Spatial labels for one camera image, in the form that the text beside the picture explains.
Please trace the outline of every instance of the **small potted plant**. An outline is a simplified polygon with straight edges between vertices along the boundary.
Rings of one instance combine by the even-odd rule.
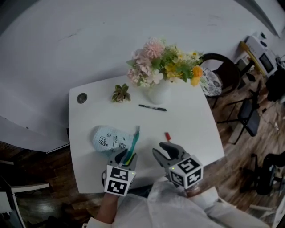
[[[123,102],[124,100],[130,101],[130,94],[127,92],[129,87],[126,83],[122,86],[116,85],[114,95],[112,97],[113,102]]]

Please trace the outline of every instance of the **tabletop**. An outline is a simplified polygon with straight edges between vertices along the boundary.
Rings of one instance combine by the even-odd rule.
[[[129,85],[130,102],[112,103],[115,85]],[[87,94],[79,104],[77,97]],[[153,105],[141,88],[134,88],[127,76],[115,77],[82,85],[69,93],[69,137],[73,169],[80,193],[103,192],[101,174],[106,169],[107,156],[96,152],[92,145],[94,128],[108,125],[134,134],[140,126],[140,137],[134,152],[138,154],[137,176],[132,188],[152,184],[165,175],[152,155],[169,132],[171,142],[181,145],[206,166],[224,156],[219,132],[211,109],[200,86],[181,82],[171,85],[171,100],[158,105],[166,112],[139,107]]]

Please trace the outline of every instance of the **pen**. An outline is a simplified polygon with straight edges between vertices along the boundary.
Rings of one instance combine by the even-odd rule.
[[[166,109],[164,109],[164,108],[150,107],[150,106],[146,106],[146,105],[139,105],[139,106],[144,107],[144,108],[148,108],[148,109],[155,109],[155,110],[166,112]]]

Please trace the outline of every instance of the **vase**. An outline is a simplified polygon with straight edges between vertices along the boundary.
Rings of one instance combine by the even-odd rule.
[[[160,105],[170,100],[170,81],[161,80],[159,84],[152,86],[148,91],[148,97],[153,104]]]

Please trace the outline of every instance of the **chair seat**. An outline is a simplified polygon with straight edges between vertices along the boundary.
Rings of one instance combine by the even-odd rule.
[[[248,118],[250,112],[252,110],[252,103],[249,100],[245,100],[240,108],[238,113],[238,118]],[[251,118],[249,119],[248,123],[246,124],[247,120],[242,120],[241,123],[245,126],[248,133],[254,137],[257,134],[260,116],[256,110],[253,111]]]

